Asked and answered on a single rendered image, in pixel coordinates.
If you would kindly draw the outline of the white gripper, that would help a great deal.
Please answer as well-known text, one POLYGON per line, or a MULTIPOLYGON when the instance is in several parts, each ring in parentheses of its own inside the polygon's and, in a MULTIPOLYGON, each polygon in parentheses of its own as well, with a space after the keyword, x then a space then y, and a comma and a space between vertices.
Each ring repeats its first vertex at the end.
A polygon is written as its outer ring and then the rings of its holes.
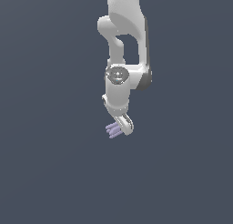
POLYGON ((130 117, 127 114, 123 114, 120 117, 114 117, 115 123, 109 124, 106 126, 106 132, 109 132, 114 127, 120 127, 121 131, 116 132, 115 134, 112 134, 109 136, 109 138, 114 138, 122 134, 122 132, 128 136, 130 135, 134 130, 134 124, 133 121, 130 119, 130 117))

